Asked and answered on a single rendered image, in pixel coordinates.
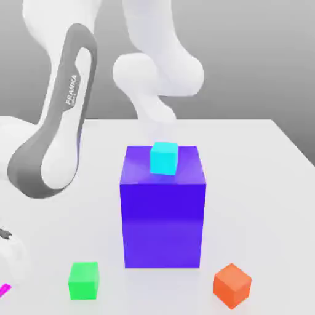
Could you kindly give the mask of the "small orange cube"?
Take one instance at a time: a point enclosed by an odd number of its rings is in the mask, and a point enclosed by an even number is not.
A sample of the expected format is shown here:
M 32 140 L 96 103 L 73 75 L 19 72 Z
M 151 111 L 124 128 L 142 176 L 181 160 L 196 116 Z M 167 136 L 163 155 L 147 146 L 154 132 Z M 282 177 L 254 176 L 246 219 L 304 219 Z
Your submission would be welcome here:
M 213 294 L 229 309 L 234 309 L 249 297 L 252 278 L 230 263 L 214 275 Z

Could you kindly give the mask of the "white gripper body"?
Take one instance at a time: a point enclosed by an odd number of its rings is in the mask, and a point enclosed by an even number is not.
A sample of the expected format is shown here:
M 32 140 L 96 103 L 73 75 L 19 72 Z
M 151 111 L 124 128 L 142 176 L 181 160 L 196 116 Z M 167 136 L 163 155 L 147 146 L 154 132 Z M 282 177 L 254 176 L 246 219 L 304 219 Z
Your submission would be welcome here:
M 21 284 L 30 274 L 28 251 L 21 239 L 6 228 L 0 228 L 0 256 L 4 257 L 14 284 Z

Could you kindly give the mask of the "small cyan cube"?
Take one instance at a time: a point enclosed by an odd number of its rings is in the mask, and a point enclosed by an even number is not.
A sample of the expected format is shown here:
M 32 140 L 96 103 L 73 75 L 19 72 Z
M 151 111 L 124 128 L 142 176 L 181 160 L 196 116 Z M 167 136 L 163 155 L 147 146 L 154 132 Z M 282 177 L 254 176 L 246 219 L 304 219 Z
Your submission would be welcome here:
M 150 172 L 159 175 L 175 175 L 178 149 L 177 143 L 155 142 L 150 150 Z

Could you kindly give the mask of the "small green cube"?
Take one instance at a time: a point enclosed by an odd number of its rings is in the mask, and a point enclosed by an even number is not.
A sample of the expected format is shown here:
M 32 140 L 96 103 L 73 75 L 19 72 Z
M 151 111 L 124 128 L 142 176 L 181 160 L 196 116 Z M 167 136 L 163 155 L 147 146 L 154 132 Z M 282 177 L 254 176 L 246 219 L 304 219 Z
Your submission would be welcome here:
M 74 262 L 68 278 L 70 300 L 96 300 L 99 281 L 97 262 Z

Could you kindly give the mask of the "large blue box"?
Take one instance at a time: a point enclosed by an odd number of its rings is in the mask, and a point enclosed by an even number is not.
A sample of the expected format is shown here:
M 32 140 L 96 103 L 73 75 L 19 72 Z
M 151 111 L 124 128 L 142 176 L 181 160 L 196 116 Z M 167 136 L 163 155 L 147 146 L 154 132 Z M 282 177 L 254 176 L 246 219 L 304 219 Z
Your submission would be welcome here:
M 126 268 L 198 268 L 206 179 L 199 151 L 181 146 L 175 175 L 150 172 L 149 146 L 128 146 L 119 183 Z

